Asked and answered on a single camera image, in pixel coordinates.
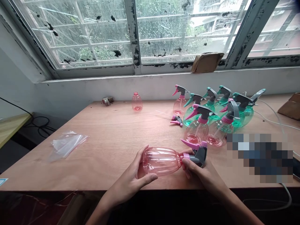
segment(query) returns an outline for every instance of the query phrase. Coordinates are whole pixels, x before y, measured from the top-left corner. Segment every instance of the cardboard piece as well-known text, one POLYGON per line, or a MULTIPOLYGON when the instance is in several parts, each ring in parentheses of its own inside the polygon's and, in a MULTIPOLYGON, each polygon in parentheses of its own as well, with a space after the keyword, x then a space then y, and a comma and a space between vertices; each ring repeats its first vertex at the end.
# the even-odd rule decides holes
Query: cardboard piece
POLYGON ((278 113, 295 120, 300 120, 300 92, 293 94, 293 96, 280 107, 278 113))
POLYGON ((201 55, 197 55, 191 72, 192 73, 209 73, 214 72, 223 58, 224 53, 219 52, 206 52, 201 55))

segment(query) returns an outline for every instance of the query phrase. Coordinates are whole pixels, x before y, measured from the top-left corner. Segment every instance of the clear plastic bag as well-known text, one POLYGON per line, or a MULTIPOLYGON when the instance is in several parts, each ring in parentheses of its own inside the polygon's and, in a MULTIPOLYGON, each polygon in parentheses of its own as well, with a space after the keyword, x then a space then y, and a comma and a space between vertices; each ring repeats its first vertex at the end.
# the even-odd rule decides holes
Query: clear plastic bag
POLYGON ((51 141, 54 150, 49 157, 49 161, 53 162, 60 158, 66 158, 73 149, 85 142, 87 138, 87 135, 77 134, 73 131, 64 132, 59 139, 51 141))

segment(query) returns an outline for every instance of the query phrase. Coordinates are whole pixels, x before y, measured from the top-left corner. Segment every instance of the glass pane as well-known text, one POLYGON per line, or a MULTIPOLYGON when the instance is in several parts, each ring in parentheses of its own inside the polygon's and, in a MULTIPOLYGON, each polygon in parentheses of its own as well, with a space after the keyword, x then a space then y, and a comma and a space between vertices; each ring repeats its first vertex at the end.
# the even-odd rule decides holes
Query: glass pane
POLYGON ((295 1, 280 0, 248 57, 300 54, 300 13, 295 1))
POLYGON ((57 69, 132 64, 123 0, 14 0, 57 69))
POLYGON ((228 52, 251 0, 136 0, 142 63, 228 52))

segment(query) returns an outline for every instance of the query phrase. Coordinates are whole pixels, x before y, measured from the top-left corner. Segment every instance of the wooden table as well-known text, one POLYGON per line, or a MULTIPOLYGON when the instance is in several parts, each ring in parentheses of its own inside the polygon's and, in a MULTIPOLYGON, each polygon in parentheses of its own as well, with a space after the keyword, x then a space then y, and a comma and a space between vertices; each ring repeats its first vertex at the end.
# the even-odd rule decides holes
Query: wooden table
POLYGON ((0 148, 31 118, 22 114, 0 121, 0 148))
MULTIPOLYGON (((288 95, 262 96, 275 111, 289 98, 288 95)), ((180 138, 184 129, 170 124, 170 117, 159 110, 172 115, 173 100, 145 101, 143 110, 135 112, 131 102, 114 102, 104 106, 93 102, 69 122, 58 129, 35 149, 25 155, 0 178, 8 180, 0 186, 2 191, 73 191, 107 190, 123 173, 134 159, 136 152, 145 144, 150 146, 170 147, 178 152, 188 149, 180 138), (89 139, 73 150, 66 158, 49 163, 48 158, 53 148, 50 142, 63 132, 74 131, 88 135, 89 139)), ((257 102, 254 109, 266 118, 277 121, 274 113, 264 103, 257 102)), ((279 115, 284 124, 300 128, 300 122, 279 115)), ((285 128, 293 141, 293 149, 300 154, 299 131, 285 128)), ((255 114, 252 121, 240 132, 280 134, 279 125, 263 122, 255 114)), ((281 187, 274 183, 260 183, 259 176, 249 175, 249 168, 229 165, 226 146, 208 147, 208 157, 216 170, 230 188, 281 187)), ((300 187, 300 182, 293 180, 288 187, 300 187)), ((144 189, 200 189, 200 182, 187 180, 182 169, 159 177, 144 189)))

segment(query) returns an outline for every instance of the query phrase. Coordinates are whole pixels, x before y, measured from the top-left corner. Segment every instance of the window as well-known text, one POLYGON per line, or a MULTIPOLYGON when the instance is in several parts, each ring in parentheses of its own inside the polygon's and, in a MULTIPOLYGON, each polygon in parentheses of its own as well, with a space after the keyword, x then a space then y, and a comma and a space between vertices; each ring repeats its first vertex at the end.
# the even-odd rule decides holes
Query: window
POLYGON ((225 54, 217 69, 274 56, 268 66, 299 65, 290 60, 300 53, 290 0, 2 2, 56 79, 190 71, 206 52, 225 54))

